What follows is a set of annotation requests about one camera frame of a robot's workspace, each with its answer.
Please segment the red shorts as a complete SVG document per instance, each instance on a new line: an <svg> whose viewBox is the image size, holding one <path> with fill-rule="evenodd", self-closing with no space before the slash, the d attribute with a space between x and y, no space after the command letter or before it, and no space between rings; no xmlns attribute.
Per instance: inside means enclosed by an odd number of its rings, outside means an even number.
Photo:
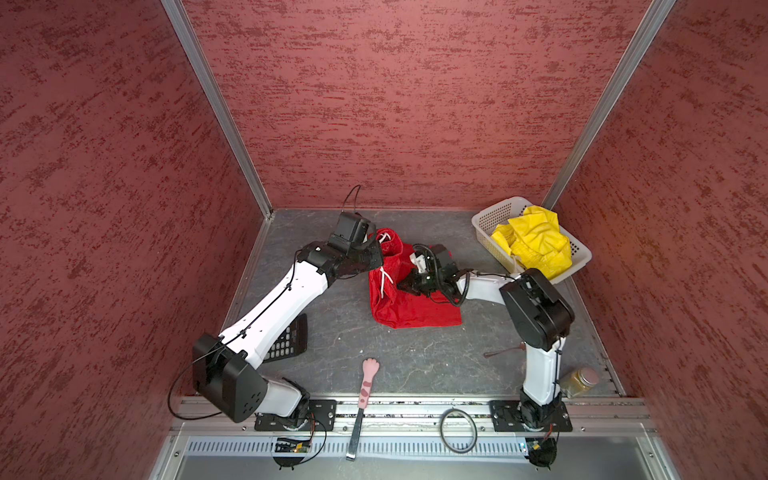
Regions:
<svg viewBox="0 0 768 480"><path fill-rule="evenodd" d="M383 265L368 273L373 319L392 329L460 326L459 308L452 306L444 295L433 294L431 300L398 288L414 268L410 260L413 246L404 243L390 228L379 229L376 238L382 249Z"/></svg>

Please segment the yellow shorts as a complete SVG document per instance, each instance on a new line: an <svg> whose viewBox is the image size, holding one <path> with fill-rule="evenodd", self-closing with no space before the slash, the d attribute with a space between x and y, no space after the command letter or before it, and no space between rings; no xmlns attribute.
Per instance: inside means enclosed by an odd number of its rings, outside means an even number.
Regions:
<svg viewBox="0 0 768 480"><path fill-rule="evenodd" d="M558 215L540 206L526 207L520 216L497 225L491 239L508 256L540 270L549 280L573 265L570 239L561 233Z"/></svg>

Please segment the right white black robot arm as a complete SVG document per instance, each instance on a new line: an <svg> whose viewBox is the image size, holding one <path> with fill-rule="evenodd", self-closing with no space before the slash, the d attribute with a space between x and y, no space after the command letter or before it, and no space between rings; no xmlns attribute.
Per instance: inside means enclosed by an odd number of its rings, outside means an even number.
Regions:
<svg viewBox="0 0 768 480"><path fill-rule="evenodd" d="M397 288L414 296L439 292L454 306L467 300L505 306L526 352L516 421L530 431L550 424L562 406L561 356L575 314L543 273L531 268L510 276L464 269L444 277L414 268Z"/></svg>

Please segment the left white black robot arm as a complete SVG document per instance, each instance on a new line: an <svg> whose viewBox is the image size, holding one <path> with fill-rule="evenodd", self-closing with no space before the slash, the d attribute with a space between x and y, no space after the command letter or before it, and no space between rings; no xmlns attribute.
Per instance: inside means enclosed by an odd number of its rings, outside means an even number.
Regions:
<svg viewBox="0 0 768 480"><path fill-rule="evenodd" d="M383 265L380 242L371 237L344 252L312 242L294 255L275 288L239 321L192 347L194 389L235 423L256 413L290 417L307 396L286 380L267 379L258 368L288 326L334 282Z"/></svg>

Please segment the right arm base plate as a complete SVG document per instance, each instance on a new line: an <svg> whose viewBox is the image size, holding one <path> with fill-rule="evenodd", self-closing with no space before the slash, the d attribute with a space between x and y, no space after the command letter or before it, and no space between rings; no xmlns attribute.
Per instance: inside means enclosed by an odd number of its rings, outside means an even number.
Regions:
<svg viewBox="0 0 768 480"><path fill-rule="evenodd" d="M540 406L532 401L492 400L490 418L495 432L570 433L573 425L563 402Z"/></svg>

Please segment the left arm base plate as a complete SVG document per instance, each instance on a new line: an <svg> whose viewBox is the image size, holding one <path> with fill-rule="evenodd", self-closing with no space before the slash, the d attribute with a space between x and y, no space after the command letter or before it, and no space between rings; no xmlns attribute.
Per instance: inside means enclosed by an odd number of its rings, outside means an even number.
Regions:
<svg viewBox="0 0 768 480"><path fill-rule="evenodd" d="M327 399L309 399L299 402L294 412L287 417L274 414L257 413L255 431L270 432L309 432L313 427L334 428L338 402Z"/></svg>

